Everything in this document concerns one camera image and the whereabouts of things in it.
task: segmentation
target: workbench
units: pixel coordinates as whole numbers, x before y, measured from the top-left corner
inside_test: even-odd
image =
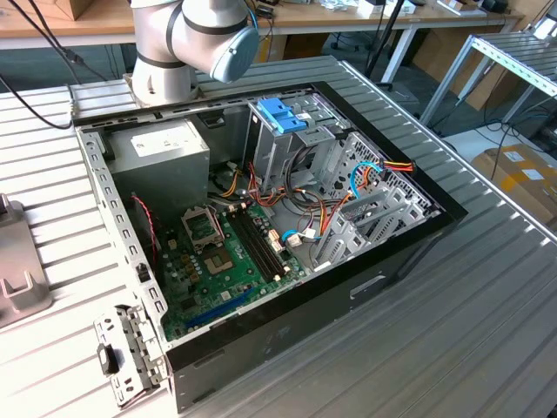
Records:
[[[393,26],[403,30],[382,82],[390,83],[402,63],[418,29],[501,26],[501,32],[509,32],[523,15],[512,12],[508,15],[487,13],[485,17],[460,17],[428,0],[429,4],[416,9],[415,14],[400,16]],[[275,18],[272,34],[275,45],[284,50],[287,35],[303,33],[354,32],[377,30],[379,16],[371,19],[359,16],[356,8],[331,12],[318,3],[280,3],[274,8]],[[385,16],[381,29],[385,29]],[[131,8],[127,0],[96,0],[76,21],[47,18],[49,26],[64,46],[94,44],[135,43]],[[269,33],[269,23],[259,19],[259,34]],[[0,9],[0,50],[42,48],[49,46],[33,28],[14,10]],[[282,52],[276,59],[282,58]]]
[[[409,277],[206,398],[190,417],[546,416],[557,400],[557,239],[349,64],[254,65],[235,84],[199,76],[209,98],[326,81],[468,211]],[[123,81],[73,87],[76,109],[135,108]],[[23,96],[67,120],[66,87]],[[21,201],[54,304],[0,329],[9,418],[172,417],[163,389],[120,412],[92,322],[128,302],[77,138],[0,95],[0,190]]]

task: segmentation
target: yellow wire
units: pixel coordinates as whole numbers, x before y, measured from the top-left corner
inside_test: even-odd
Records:
[[[237,181],[238,181],[238,171],[236,171],[234,173],[234,180],[232,181],[232,185],[230,186],[230,189],[228,189],[227,192],[224,192],[220,196],[223,197],[223,198],[228,198],[228,197],[232,196],[232,194],[236,191]]]
[[[390,165],[403,165],[403,166],[410,166],[412,165],[412,163],[394,163],[392,161],[385,161],[385,164],[390,164]]]

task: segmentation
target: gray metal stand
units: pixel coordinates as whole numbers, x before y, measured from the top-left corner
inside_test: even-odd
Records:
[[[470,51],[485,55],[462,90],[463,98],[473,88],[491,60],[505,67],[530,84],[511,111],[503,119],[507,122],[537,88],[549,96],[557,95],[557,45],[540,41],[527,32],[470,36],[454,60],[439,88],[424,110],[420,122],[427,125],[437,111],[449,86],[458,75]]]

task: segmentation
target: slotted aluminum surface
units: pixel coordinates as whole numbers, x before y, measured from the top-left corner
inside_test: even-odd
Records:
[[[190,417],[545,416],[557,400],[554,238],[449,155],[349,65],[316,57],[253,66],[210,97],[323,80],[470,215],[409,278],[198,404]],[[24,93],[52,120],[67,90]],[[133,108],[122,82],[76,88],[87,114]],[[92,322],[129,295],[72,131],[0,96],[0,190],[26,207],[54,305],[0,329],[3,416],[172,417],[159,390],[120,412]]]
[[[557,44],[514,32],[474,37],[472,47],[547,95],[557,94]]]

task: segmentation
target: motherboard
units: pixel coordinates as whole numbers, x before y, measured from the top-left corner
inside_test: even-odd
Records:
[[[257,205],[235,212],[192,208],[182,221],[183,227],[161,242],[158,263],[169,307],[163,318],[167,340],[305,277],[292,253],[278,248],[269,219]]]

